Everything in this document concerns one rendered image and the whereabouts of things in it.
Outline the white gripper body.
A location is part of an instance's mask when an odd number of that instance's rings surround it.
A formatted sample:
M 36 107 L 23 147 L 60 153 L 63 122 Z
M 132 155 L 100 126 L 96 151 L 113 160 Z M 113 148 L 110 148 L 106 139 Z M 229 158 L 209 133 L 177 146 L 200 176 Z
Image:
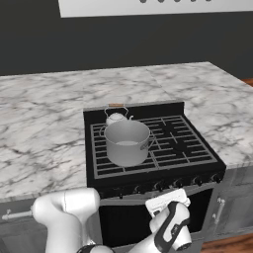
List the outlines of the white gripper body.
M 191 204 L 190 199 L 184 189 L 178 189 L 170 193 L 160 195 L 149 199 L 145 202 L 145 206 L 152 217 L 163 211 L 171 202 L 179 202 L 188 207 Z

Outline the black stove range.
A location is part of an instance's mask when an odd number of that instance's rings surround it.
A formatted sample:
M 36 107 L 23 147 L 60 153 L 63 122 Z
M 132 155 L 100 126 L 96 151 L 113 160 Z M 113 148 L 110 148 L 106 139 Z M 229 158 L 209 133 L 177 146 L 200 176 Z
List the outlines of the black stove range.
M 197 185 L 194 183 L 197 176 L 202 178 L 203 185 L 213 184 L 214 188 L 217 185 L 211 178 L 214 174 L 218 174 L 222 181 L 226 165 L 186 118 L 182 102 L 125 106 L 128 108 L 127 118 L 132 116 L 132 121 L 140 121 L 151 130 L 154 142 L 148 149 L 148 156 L 143 163 L 133 167 L 120 167 L 112 163 L 107 156 L 106 140 L 100 136 L 100 130 L 107 126 L 104 112 L 107 107 L 84 110 L 89 188 L 96 189 L 103 198 L 122 198 L 124 195 L 157 191 L 157 182 L 161 182 L 166 190 L 176 188 L 174 182 L 178 179 L 183 181 L 183 187 Z M 213 201 L 214 197 L 206 214 L 203 237 L 192 239 L 193 244 L 189 248 L 171 253 L 200 253 Z M 89 225 L 94 240 L 103 243 L 99 211 L 91 217 Z M 116 253 L 125 253 L 135 244 L 113 249 Z

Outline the grey metal pot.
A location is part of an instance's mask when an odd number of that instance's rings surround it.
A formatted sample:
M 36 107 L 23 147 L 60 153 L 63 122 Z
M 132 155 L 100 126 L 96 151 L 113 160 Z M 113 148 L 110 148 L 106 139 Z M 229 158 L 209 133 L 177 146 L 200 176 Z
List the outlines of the grey metal pot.
M 143 163 L 154 142 L 149 127 L 140 122 L 123 120 L 100 130 L 106 140 L 108 159 L 120 167 L 133 167 Z

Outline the grey cabinet door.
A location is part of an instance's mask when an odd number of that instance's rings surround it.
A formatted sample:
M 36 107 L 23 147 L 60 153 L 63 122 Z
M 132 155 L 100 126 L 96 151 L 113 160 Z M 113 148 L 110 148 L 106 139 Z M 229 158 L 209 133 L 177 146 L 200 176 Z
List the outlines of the grey cabinet door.
M 218 210 L 218 198 L 225 200 L 225 206 L 219 223 L 214 224 L 212 215 Z M 205 241 L 248 233 L 253 233 L 253 165 L 225 172 L 218 184 Z

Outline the black oven door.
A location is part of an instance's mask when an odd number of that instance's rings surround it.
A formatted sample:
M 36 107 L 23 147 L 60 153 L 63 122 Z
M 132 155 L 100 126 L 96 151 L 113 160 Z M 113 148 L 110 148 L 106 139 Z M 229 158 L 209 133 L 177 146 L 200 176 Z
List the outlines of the black oven door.
M 209 205 L 197 204 L 188 207 L 190 224 L 188 229 L 193 240 L 203 237 L 204 223 Z M 99 218 L 103 243 L 113 248 L 135 244 L 150 234 L 149 214 L 145 204 L 101 205 Z

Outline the grey drawer front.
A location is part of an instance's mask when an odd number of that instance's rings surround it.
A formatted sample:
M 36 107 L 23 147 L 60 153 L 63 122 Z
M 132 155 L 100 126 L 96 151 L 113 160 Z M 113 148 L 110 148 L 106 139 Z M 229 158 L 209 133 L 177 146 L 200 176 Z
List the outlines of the grey drawer front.
M 31 209 L 34 199 L 0 201 L 0 253 L 44 253 L 46 228 L 32 216 L 4 220 L 2 216 Z

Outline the white range hood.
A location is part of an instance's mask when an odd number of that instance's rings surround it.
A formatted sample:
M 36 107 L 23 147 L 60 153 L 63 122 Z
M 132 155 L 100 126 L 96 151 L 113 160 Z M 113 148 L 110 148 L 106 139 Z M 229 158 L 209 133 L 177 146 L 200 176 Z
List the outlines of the white range hood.
M 253 0 L 58 0 L 61 18 L 253 11 Z

